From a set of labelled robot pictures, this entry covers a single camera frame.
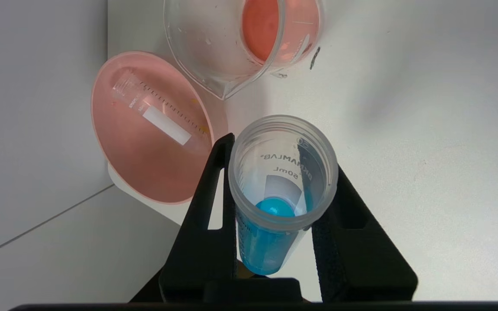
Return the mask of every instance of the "white sticker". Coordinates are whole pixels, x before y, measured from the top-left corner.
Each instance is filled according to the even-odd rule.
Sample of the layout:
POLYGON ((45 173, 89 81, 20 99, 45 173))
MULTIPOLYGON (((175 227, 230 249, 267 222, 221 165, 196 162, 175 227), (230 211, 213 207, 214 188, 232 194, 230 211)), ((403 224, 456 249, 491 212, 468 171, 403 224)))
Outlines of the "white sticker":
POLYGON ((144 112, 144 118, 154 126, 160 128, 166 135, 176 140, 176 142, 182 146, 188 142, 189 138, 192 136, 187 130, 184 130, 154 106, 147 108, 146 112, 144 112))

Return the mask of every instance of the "cup rim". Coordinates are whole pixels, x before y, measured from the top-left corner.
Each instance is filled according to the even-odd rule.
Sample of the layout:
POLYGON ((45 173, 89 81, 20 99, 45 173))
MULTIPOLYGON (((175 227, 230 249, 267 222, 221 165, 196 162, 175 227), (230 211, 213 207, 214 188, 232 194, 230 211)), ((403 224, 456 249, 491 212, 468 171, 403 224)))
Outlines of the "cup rim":
POLYGON ((228 183, 232 197, 236 203, 236 208, 253 223, 273 231, 294 232, 303 228, 308 228, 312 223, 324 214, 326 209, 332 203, 338 183, 338 162, 334 149, 326 136, 316 126, 295 116, 285 114, 276 114, 260 118, 247 126, 233 144, 230 162, 228 164, 228 183), (235 169, 237 152, 241 144, 249 140, 252 136, 261 134, 266 130, 267 125, 282 124, 290 130, 298 131, 304 138, 310 141, 321 155, 321 160, 325 162, 326 175, 330 175, 330 183, 326 181, 326 189, 317 206, 310 212, 295 216, 282 217, 268 214, 259 210, 249 199, 243 195, 241 188, 237 183, 239 171, 235 169))

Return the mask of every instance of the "plastic cup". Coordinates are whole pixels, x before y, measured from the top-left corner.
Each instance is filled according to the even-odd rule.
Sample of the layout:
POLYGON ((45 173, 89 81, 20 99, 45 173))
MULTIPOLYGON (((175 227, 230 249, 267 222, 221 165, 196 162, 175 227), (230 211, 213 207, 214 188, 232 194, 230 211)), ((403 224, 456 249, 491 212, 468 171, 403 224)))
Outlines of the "plastic cup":
POLYGON ((252 272, 277 272, 336 193, 338 163, 324 134, 292 116, 261 118, 233 145, 229 184, 239 254, 252 272))
POLYGON ((320 14, 317 0, 165 0, 164 27, 178 65, 225 100, 303 59, 320 14))

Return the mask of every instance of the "pink bowl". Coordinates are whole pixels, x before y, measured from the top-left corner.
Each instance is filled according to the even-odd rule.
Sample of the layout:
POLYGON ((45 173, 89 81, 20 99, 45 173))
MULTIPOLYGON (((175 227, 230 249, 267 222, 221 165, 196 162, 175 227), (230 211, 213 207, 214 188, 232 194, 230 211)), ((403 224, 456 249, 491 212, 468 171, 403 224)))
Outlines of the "pink bowl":
POLYGON ((186 152, 164 132, 126 105, 112 87, 125 70, 152 86, 192 120, 217 137, 201 98, 172 65, 150 53, 132 51, 109 59, 99 70, 91 96, 93 128, 109 164, 136 192, 160 203, 183 203, 195 192, 209 154, 186 152))

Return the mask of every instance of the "clear beaker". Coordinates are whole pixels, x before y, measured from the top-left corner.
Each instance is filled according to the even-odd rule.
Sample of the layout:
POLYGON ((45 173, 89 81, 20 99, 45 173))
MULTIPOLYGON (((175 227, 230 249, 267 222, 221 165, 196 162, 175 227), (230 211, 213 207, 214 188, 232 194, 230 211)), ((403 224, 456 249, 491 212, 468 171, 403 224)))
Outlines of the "clear beaker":
POLYGON ((168 100, 130 70, 125 70, 118 77, 112 90, 116 100, 162 130, 188 152, 210 152, 210 133, 201 124, 192 121, 188 108, 192 103, 178 104, 168 100))
POLYGON ((305 57, 318 40, 318 0, 165 0, 178 65, 221 100, 305 57))
POLYGON ((241 260, 256 274, 275 273, 332 203, 335 152, 305 120, 269 116, 241 132, 228 167, 241 260))

